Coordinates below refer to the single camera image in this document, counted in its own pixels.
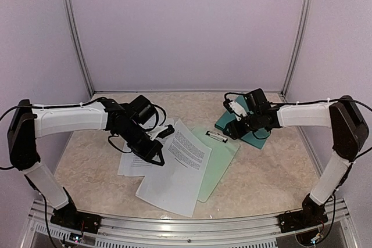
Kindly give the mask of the white printed top sheet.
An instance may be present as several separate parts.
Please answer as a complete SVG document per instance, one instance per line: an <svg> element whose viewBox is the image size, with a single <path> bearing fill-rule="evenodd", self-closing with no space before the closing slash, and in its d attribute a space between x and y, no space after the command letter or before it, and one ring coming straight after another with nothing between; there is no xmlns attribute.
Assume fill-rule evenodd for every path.
<svg viewBox="0 0 372 248"><path fill-rule="evenodd" d="M145 175L136 197L174 214L191 218L212 149L178 120L163 147L165 164Z"/></svg>

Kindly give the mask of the green file folder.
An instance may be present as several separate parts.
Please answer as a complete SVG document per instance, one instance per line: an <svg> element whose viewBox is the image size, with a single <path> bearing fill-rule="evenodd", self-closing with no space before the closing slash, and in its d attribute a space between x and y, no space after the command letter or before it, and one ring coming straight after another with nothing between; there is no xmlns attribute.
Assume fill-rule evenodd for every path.
<svg viewBox="0 0 372 248"><path fill-rule="evenodd" d="M222 133L223 128L233 119L235 119L234 115L225 112L215 123L214 127L218 129L218 132L216 133L225 136ZM270 135L269 132L261 129L255 134L246 134L238 141L234 141L225 136L228 138L228 141L227 143L223 143L206 136L206 131L209 130L202 127L195 127L191 130L194 136L196 136L207 147L212 149L198 195L198 201L202 203L208 200L217 184L220 182L232 159L239 150L240 144L247 143L260 150L266 143L266 138Z"/></svg>

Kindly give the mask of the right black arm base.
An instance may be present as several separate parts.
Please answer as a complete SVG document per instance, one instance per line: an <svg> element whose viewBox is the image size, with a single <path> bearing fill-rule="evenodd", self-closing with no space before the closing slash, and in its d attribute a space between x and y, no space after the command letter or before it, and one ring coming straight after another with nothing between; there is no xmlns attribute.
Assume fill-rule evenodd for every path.
<svg viewBox="0 0 372 248"><path fill-rule="evenodd" d="M285 211L279 214L277 219L281 233L310 228L328 221L325 204L318 205L310 195L305 197L300 210Z"/></svg>

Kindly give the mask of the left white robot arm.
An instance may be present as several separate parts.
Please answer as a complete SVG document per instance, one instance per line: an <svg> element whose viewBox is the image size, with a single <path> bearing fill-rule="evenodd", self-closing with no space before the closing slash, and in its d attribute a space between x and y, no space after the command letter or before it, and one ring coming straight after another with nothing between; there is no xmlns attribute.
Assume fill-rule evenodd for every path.
<svg viewBox="0 0 372 248"><path fill-rule="evenodd" d="M75 210L68 192L41 162L36 140L65 132L102 130L109 138L119 136L140 159L157 166L164 165L163 145L145 124L158 112L156 106L140 95L130 103L100 97L87 103L72 105L33 105L28 99L8 109L13 118L8 128L9 160L12 168L21 171L45 200L58 211L68 227L77 227L81 214Z"/></svg>

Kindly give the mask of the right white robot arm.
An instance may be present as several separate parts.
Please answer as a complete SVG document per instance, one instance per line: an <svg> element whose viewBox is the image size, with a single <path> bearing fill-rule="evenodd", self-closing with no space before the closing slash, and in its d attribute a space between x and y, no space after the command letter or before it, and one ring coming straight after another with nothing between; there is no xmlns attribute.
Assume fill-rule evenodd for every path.
<svg viewBox="0 0 372 248"><path fill-rule="evenodd" d="M318 206L342 185L354 162L371 151L363 150L370 131L362 113L363 109L371 110L371 107L349 95L310 102L271 102L258 88L239 94L244 105L231 96L231 92L224 95L223 105L234 116L224 128L224 133L232 139L255 135L260 130L271 133L291 127L328 130L331 144L328 163L308 195Z"/></svg>

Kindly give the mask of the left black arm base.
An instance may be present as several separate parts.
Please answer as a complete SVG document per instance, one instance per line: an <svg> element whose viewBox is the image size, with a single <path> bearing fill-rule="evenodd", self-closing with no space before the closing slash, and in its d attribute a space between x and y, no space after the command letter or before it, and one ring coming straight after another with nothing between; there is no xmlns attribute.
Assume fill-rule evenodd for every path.
<svg viewBox="0 0 372 248"><path fill-rule="evenodd" d="M101 224L102 216L93 213L78 211L77 207L69 195L68 191L63 188L68 197L68 204L61 209L54 209L51 217L51 223L64 228L97 234Z"/></svg>

